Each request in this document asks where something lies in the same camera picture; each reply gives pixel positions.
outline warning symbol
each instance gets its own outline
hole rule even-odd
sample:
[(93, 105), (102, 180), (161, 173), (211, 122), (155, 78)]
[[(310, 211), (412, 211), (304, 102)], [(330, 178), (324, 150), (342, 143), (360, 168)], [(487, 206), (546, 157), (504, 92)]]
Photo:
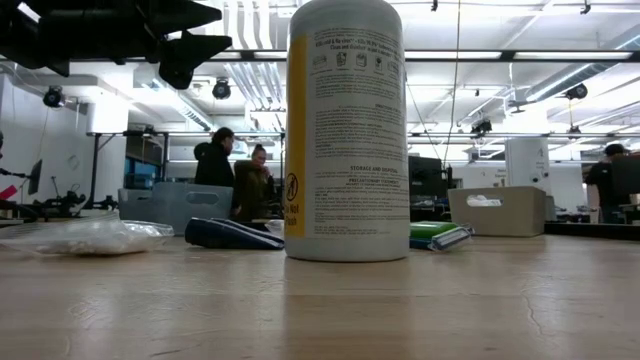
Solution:
[(293, 201), (298, 195), (298, 178), (295, 174), (287, 175), (287, 200)]

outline woman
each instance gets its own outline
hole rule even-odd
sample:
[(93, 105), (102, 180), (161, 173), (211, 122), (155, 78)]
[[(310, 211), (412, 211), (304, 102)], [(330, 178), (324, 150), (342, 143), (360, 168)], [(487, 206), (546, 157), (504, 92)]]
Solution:
[(265, 166), (267, 151), (256, 145), (251, 161), (237, 161), (235, 194), (240, 205), (236, 220), (252, 221), (268, 215), (268, 202), (273, 194), (273, 178)]

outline white plastic canister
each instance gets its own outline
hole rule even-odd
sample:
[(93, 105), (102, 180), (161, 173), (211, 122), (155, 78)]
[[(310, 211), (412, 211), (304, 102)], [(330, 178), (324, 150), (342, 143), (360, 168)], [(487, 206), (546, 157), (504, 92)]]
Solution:
[(313, 0), (291, 19), (287, 254), (387, 261), (409, 252), (402, 22), (382, 0)]

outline cardboard box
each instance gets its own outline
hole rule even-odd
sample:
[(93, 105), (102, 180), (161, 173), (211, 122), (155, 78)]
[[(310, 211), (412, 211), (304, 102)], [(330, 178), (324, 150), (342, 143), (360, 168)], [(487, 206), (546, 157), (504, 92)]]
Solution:
[(453, 222), (470, 224), (479, 236), (543, 234), (546, 203), (547, 194), (532, 186), (449, 190)]

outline clear plastic bag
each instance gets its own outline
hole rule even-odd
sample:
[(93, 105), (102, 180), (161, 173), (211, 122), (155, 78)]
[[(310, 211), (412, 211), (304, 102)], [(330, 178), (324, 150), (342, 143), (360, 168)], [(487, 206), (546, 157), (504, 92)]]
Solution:
[(284, 239), (284, 220), (271, 220), (264, 226), (271, 234)]
[(122, 255), (151, 251), (173, 236), (169, 225), (121, 221), (114, 213), (0, 229), (0, 244), (45, 255)]

